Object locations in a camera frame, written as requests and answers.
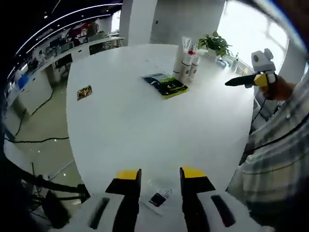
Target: striped shirt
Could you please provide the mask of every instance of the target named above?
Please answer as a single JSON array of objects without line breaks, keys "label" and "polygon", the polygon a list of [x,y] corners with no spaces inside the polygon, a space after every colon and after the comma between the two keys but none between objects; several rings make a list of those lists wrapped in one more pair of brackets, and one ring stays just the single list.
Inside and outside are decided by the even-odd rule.
[{"label": "striped shirt", "polygon": [[[278,215],[309,176],[309,73],[294,88],[292,96],[261,128],[249,136],[253,148],[237,171],[228,192],[257,215]],[[302,126],[289,133],[299,124]]]}]

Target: potted plant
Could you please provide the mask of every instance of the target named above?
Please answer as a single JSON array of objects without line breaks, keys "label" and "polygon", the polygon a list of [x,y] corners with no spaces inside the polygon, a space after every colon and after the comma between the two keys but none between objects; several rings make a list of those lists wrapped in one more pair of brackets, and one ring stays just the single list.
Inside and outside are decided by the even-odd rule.
[{"label": "potted plant", "polygon": [[228,45],[226,40],[218,35],[216,31],[212,35],[205,35],[204,38],[198,40],[198,49],[202,47],[206,47],[208,51],[211,49],[215,52],[217,57],[224,57],[230,54],[228,50],[230,46],[231,45]]}]

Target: floor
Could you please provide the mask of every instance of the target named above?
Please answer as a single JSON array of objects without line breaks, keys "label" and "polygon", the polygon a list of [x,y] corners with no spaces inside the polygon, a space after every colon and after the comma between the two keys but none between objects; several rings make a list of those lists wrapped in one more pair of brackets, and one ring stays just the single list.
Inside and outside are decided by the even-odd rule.
[{"label": "floor", "polygon": [[[46,138],[68,137],[66,119],[66,83],[62,83],[54,90],[52,98],[31,117],[25,116],[17,141],[43,140]],[[34,173],[48,175],[49,177],[68,164],[73,158],[70,142],[66,140],[49,140],[37,144],[17,144],[27,160],[33,162]],[[75,162],[60,171],[52,180],[54,183],[74,186],[82,184]],[[74,193],[55,192],[58,197],[77,196]],[[78,200],[62,201],[72,215],[81,206]]]}]

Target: window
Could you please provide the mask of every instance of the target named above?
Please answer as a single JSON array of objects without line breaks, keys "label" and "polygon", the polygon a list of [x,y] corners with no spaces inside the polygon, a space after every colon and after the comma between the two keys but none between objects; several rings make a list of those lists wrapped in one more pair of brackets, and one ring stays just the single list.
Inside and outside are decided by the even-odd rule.
[{"label": "window", "polygon": [[112,15],[112,32],[119,30],[121,10]]},{"label": "window", "polygon": [[251,53],[269,48],[278,73],[288,45],[286,32],[272,19],[250,6],[233,0],[225,4],[218,33],[232,45],[229,50],[234,56],[238,53],[239,58],[252,67]]}]

